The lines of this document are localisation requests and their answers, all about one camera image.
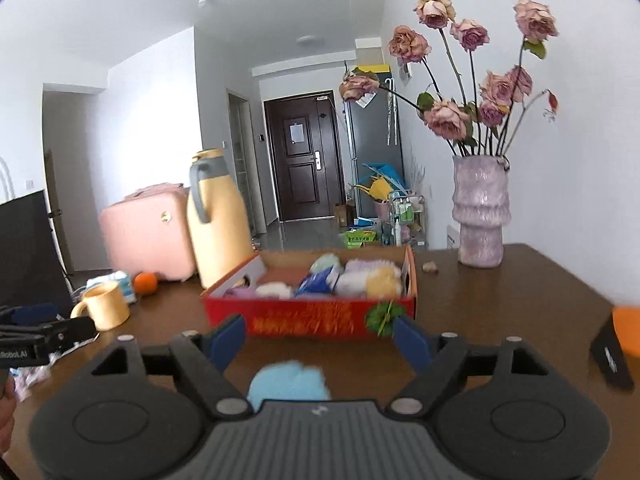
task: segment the yellow thermos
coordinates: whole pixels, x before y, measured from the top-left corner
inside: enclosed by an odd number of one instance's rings
[[[200,283],[210,287],[254,253],[246,208],[222,149],[191,159],[187,220]]]

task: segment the finger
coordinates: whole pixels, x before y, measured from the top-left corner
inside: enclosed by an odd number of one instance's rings
[[[4,384],[4,395],[9,399],[13,399],[15,397],[15,381],[14,376],[11,374],[9,374],[6,383]]]
[[[7,397],[0,399],[0,428],[7,424],[12,416],[14,416],[16,405],[17,400],[15,397],[13,399]]]
[[[11,436],[14,432],[15,419],[12,417],[9,422],[0,428],[0,452],[3,454],[11,447]]]

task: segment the brown wooden table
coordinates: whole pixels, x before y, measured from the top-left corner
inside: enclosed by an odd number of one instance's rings
[[[494,270],[460,266],[454,251],[419,254],[418,268],[430,260],[436,261],[440,272],[427,275],[418,269],[418,322],[430,332],[457,332],[477,344],[499,344],[510,335],[527,339],[609,417],[613,441],[596,478],[640,478],[640,393],[607,388],[589,358],[590,341],[610,314],[610,304],[524,245],[508,246],[502,266]],[[145,345],[164,343],[186,329],[208,330],[200,291],[195,280],[162,285],[156,295],[133,306],[123,326],[55,365],[52,378],[36,386],[16,412],[6,460],[22,480],[42,478],[27,440],[38,407],[118,334],[132,333]],[[226,376],[246,392],[261,367],[290,359],[322,367],[334,399],[376,398],[386,403],[412,378],[388,340],[331,343],[293,338],[248,340]],[[640,360],[629,359],[629,365],[634,377],[640,378]]]

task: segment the yellow mug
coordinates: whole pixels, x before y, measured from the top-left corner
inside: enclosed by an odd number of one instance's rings
[[[71,311],[71,317],[80,316],[85,309],[94,320],[96,329],[101,332],[123,324],[131,314],[118,282],[104,282],[92,286]]]

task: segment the suitcase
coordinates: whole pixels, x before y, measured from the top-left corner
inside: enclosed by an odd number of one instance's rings
[[[186,280],[196,272],[187,225],[189,192],[157,184],[127,195],[100,214],[111,267],[132,278],[154,272],[159,280]]]

